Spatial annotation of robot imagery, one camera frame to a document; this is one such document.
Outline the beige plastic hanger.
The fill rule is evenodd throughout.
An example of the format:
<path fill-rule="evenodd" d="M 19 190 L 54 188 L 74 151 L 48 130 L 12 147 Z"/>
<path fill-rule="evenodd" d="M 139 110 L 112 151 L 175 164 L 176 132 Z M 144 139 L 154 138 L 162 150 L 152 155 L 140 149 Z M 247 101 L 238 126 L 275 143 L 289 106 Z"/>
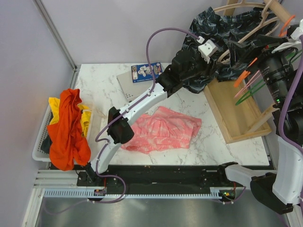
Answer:
<path fill-rule="evenodd" d="M 265 2 L 265 3 L 246 2 L 245 0 L 242 0 L 240 3 L 230 4 L 230 2 L 231 1 L 229 0 L 225 6 L 215 8 L 214 12 L 226 11 L 226 10 L 230 10 L 230 9 L 243 8 L 243 7 L 256 7 L 256 8 L 262 9 L 261 21 L 259 22 L 259 24 L 254 29 L 249 31 L 243 38 L 241 38 L 238 41 L 238 43 L 243 43 L 244 41 L 246 41 L 248 38 L 250 38 L 253 34 L 255 34 L 257 31 L 259 31 L 263 27 L 276 22 L 275 27 L 273 29 L 271 29 L 268 33 L 266 33 L 266 35 L 269 36 L 272 33 L 274 33 L 281 24 L 279 22 L 280 19 L 277 16 L 275 16 L 271 19 L 268 19 L 268 15 L 270 14 L 268 9 L 271 7 L 272 4 L 279 3 L 277 0 L 269 0 L 268 2 Z"/>

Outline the pink patterned shorts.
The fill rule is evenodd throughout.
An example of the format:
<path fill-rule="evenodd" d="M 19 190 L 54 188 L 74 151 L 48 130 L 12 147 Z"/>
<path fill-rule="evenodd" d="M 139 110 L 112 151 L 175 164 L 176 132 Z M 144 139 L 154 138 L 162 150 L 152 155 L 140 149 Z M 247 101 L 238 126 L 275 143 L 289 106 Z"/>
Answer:
<path fill-rule="evenodd" d="M 160 106 L 152 115 L 143 114 L 132 125 L 134 137 L 121 146 L 128 151 L 148 154 L 176 148 L 189 148 L 202 120 Z"/>

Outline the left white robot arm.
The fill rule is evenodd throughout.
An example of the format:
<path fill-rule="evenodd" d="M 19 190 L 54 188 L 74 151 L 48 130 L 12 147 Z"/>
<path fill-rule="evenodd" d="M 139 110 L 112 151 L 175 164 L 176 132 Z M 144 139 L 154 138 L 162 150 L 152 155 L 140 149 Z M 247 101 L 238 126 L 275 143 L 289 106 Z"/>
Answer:
<path fill-rule="evenodd" d="M 189 50 L 180 50 L 153 84 L 135 100 L 119 109 L 111 107 L 108 111 L 107 125 L 98 133 L 95 142 L 105 141 L 99 154 L 85 165 L 87 180 L 93 186 L 99 186 L 104 181 L 103 172 L 117 150 L 134 136 L 131 126 L 136 120 L 155 106 L 169 98 L 182 87 L 185 80 L 206 74 L 211 69 L 210 48 L 198 48 L 196 54 Z"/>

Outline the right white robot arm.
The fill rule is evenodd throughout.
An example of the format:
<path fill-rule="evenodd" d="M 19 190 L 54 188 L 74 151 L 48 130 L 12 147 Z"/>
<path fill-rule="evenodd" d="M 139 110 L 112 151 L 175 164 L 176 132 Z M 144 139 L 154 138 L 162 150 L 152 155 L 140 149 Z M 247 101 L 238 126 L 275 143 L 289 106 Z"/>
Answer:
<path fill-rule="evenodd" d="M 279 46 L 267 48 L 257 61 L 275 102 L 277 172 L 251 170 L 229 162 L 219 166 L 217 181 L 222 186 L 236 182 L 247 187 L 258 202 L 282 215 L 303 203 L 303 64 L 294 70 L 284 56 L 284 52 L 302 47 L 303 34 L 293 33 L 277 41 Z"/>

